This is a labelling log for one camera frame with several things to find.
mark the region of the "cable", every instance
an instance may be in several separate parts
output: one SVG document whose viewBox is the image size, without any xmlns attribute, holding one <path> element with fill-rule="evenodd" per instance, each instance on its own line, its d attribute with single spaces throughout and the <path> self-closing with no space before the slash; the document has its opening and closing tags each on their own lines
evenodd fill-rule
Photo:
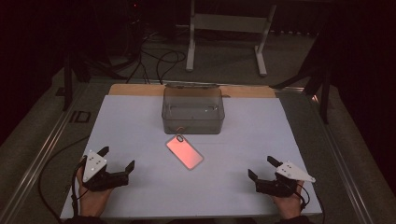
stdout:
<svg viewBox="0 0 396 224">
<path fill-rule="evenodd" d="M 136 68 L 134 69 L 134 71 L 131 73 L 131 75 L 129 75 L 128 78 L 126 79 L 125 84 L 129 83 L 129 81 L 134 76 L 134 74 L 136 73 L 137 69 L 139 68 L 139 66 L 141 64 L 142 64 L 142 54 L 139 52 L 138 64 L 137 64 Z"/>
<path fill-rule="evenodd" d="M 141 64 L 141 65 L 142 65 L 143 71 L 144 71 L 144 73 L 143 73 L 143 79 L 145 79 L 145 84 L 150 84 L 150 82 L 149 82 L 149 75 L 148 75 L 148 72 L 147 72 L 147 70 L 146 70 L 146 66 L 145 66 L 144 64 Z"/>
<path fill-rule="evenodd" d="M 321 208 L 321 210 L 322 210 L 322 224 L 324 224 L 324 222 L 325 222 L 325 220 L 326 220 L 326 213 L 325 213 L 325 211 L 324 211 L 324 205 L 323 205 L 323 202 L 322 202 L 322 200 L 319 198 L 318 195 L 317 195 L 317 198 L 318 198 L 318 202 L 319 202 L 320 208 Z"/>
<path fill-rule="evenodd" d="M 159 79 L 160 83 L 163 85 L 163 77 L 165 76 L 165 74 L 168 73 L 172 68 L 174 68 L 177 65 L 177 63 L 183 62 L 186 59 L 186 55 L 183 52 L 172 50 L 172 49 L 159 49 L 159 50 L 167 50 L 167 52 L 165 52 L 161 57 L 152 55 L 144 50 L 142 50 L 142 52 L 147 54 L 148 56 L 158 60 L 157 65 L 156 65 L 156 75 L 157 75 L 157 78 Z M 169 54 L 175 54 L 177 59 L 174 61 L 165 60 L 164 57 L 166 57 Z M 160 63 L 171 63 L 172 65 L 170 68 L 168 68 L 165 72 L 163 72 L 160 75 L 160 71 L 159 71 Z"/>
<path fill-rule="evenodd" d="M 87 156 L 83 157 L 84 159 L 78 163 L 78 165 L 75 168 L 75 171 L 73 172 L 73 176 L 72 176 L 72 207 L 73 207 L 73 213 L 74 213 L 74 217 L 78 216 L 78 199 L 82 197 L 82 195 L 78 198 L 77 194 L 76 194 L 76 176 L 77 176 L 77 172 L 78 169 L 80 167 L 83 167 L 87 161 Z"/>
<path fill-rule="evenodd" d="M 38 190 L 38 194 L 40 196 L 41 202 L 43 202 L 43 204 L 47 207 L 47 209 L 51 212 L 51 214 L 55 217 L 55 219 L 58 221 L 58 223 L 62 223 L 61 219 L 59 218 L 58 214 L 56 214 L 56 212 L 50 207 L 50 205 L 47 203 L 46 199 L 44 198 L 44 195 L 41 191 L 41 178 L 42 175 L 45 171 L 45 169 L 47 168 L 48 164 L 50 163 L 50 161 L 53 160 L 53 158 L 55 158 L 56 156 L 58 156 L 61 152 L 65 151 L 66 149 L 73 147 L 74 145 L 88 139 L 90 136 L 85 136 L 79 140 L 77 140 L 76 142 L 61 148 L 59 151 L 57 151 L 55 154 L 53 154 L 44 164 L 43 169 L 41 170 L 40 174 L 38 175 L 38 182 L 37 182 L 37 190 Z"/>
<path fill-rule="evenodd" d="M 294 194 L 296 194 L 303 200 L 303 203 L 301 204 L 301 207 L 302 207 L 301 210 L 303 210 L 306 208 L 306 206 L 309 204 L 309 202 L 311 202 L 311 197 L 309 196 L 308 191 L 306 191 L 306 189 L 302 185 L 299 185 L 299 184 L 297 184 L 297 185 L 300 186 L 305 191 L 306 195 L 308 196 L 308 202 L 305 202 L 305 199 L 303 198 L 303 196 L 301 196 L 301 194 L 294 192 Z"/>
<path fill-rule="evenodd" d="M 87 192 L 88 192 L 88 190 L 85 190 L 81 195 L 79 195 L 79 197 L 77 198 L 77 200 L 79 200 L 80 198 L 82 198 L 82 196 L 84 196 Z"/>
</svg>

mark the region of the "pink phone case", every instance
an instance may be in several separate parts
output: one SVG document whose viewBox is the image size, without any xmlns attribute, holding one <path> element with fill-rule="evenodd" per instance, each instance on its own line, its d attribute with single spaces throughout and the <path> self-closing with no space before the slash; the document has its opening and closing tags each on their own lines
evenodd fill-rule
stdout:
<svg viewBox="0 0 396 224">
<path fill-rule="evenodd" d="M 192 170 L 204 160 L 204 157 L 181 134 L 171 138 L 166 146 L 189 170 Z"/>
</svg>

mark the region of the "dark background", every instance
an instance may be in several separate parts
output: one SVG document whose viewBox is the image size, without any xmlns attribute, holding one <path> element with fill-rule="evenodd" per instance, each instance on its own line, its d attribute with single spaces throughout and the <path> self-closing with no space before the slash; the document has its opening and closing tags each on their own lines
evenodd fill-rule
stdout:
<svg viewBox="0 0 396 224">
<path fill-rule="evenodd" d="M 189 1 L 138 2 L 141 2 L 142 19 L 169 37 L 175 38 L 176 24 L 189 23 Z M 212 2 L 197 1 L 196 10 L 210 12 Z M 219 10 L 230 15 L 257 16 L 266 7 L 262 5 L 252 10 L 247 9 L 252 8 L 249 5 L 237 7 L 237 2 L 219 1 Z M 315 36 L 325 25 L 303 68 L 319 65 L 331 70 L 332 84 L 338 88 L 348 112 L 395 192 L 393 175 L 396 169 L 392 161 L 396 148 L 396 110 L 392 95 L 396 86 L 396 5 L 391 0 L 360 0 L 335 1 L 329 7 L 327 2 L 282 1 L 276 9 L 272 30 L 276 34 L 283 31 Z M 84 15 L 85 23 L 79 23 L 81 27 L 90 28 L 92 32 L 101 29 L 90 11 L 90 1 L 78 1 L 81 11 L 73 10 L 75 14 L 65 13 L 65 9 L 75 3 L 50 0 L 0 3 L 0 115 L 3 119 L 0 144 L 48 89 L 52 76 L 63 67 L 64 29 L 69 27 L 66 22 Z M 106 42 L 96 41 L 96 47 Z"/>
</svg>

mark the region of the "plastic storage box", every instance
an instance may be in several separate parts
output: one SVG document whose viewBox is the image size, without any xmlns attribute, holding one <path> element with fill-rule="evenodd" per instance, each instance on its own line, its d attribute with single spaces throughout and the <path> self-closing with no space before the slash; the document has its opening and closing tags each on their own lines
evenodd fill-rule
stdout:
<svg viewBox="0 0 396 224">
<path fill-rule="evenodd" d="M 167 86 L 163 92 L 165 133 L 220 133 L 224 117 L 217 86 Z"/>
</svg>

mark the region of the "table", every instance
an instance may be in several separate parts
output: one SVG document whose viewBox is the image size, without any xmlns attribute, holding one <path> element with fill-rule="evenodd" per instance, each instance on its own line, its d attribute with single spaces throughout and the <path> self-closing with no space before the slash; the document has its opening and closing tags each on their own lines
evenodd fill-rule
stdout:
<svg viewBox="0 0 396 224">
<path fill-rule="evenodd" d="M 266 77 L 264 58 L 262 49 L 270 31 L 272 18 L 276 11 L 276 5 L 271 5 L 268 15 L 265 18 L 226 16 L 195 13 L 195 0 L 191 0 L 190 18 L 190 44 L 187 54 L 186 70 L 192 71 L 194 64 L 195 40 L 194 32 L 196 29 L 216 30 L 216 31 L 236 31 L 262 34 L 262 41 L 254 47 L 257 65 L 259 66 L 260 76 Z"/>
<path fill-rule="evenodd" d="M 144 95 L 149 89 L 153 89 L 151 95 Z M 106 159 L 110 173 L 122 171 L 132 160 L 135 168 L 130 184 L 113 191 L 102 217 L 254 217 L 277 213 L 271 199 L 255 191 L 248 169 L 259 178 L 274 179 L 275 167 L 266 161 L 267 156 L 305 169 L 283 107 L 267 87 L 222 89 L 230 97 L 223 99 L 221 133 L 185 135 L 204 155 L 204 161 L 189 171 L 165 146 L 173 135 L 163 131 L 163 86 L 113 86 L 84 154 L 109 146 Z M 304 213 L 321 213 L 313 186 L 304 186 L 311 197 Z M 71 216 L 67 197 L 61 218 Z"/>
</svg>

